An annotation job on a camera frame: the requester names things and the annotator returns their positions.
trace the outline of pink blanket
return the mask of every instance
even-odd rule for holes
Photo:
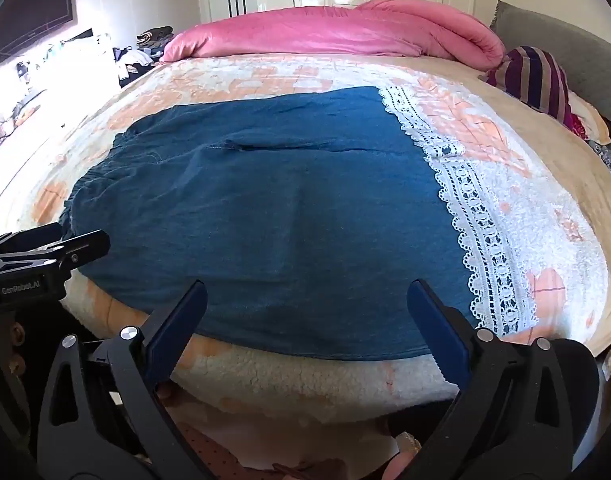
[[[479,20],[447,5],[372,0],[356,9],[294,7],[197,25],[174,38],[161,60],[271,53],[425,55],[489,70],[505,48]]]

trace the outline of white lace trim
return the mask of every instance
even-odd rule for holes
[[[380,88],[386,111],[395,115],[401,129],[425,152],[441,191],[439,197],[452,214],[465,251],[463,265],[472,273],[468,282],[474,294],[471,311],[479,326],[497,335],[520,332],[537,322],[536,306],[527,293],[525,271],[512,244],[495,219],[494,198],[481,184],[473,162],[464,158],[463,144],[442,136],[413,104],[407,87]]]

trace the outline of logo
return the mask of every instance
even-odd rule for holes
[[[2,287],[0,290],[1,294],[14,294],[15,292],[23,292],[24,290],[32,290],[33,288],[39,288],[41,283],[38,280],[34,282],[22,283],[21,285],[13,285],[8,287]]]

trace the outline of striped pillow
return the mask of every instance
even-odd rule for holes
[[[520,46],[508,52],[501,66],[481,79],[572,130],[567,79],[550,53]]]

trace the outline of wall-mounted television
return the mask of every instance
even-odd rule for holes
[[[0,62],[73,19],[72,0],[4,0],[0,6]]]

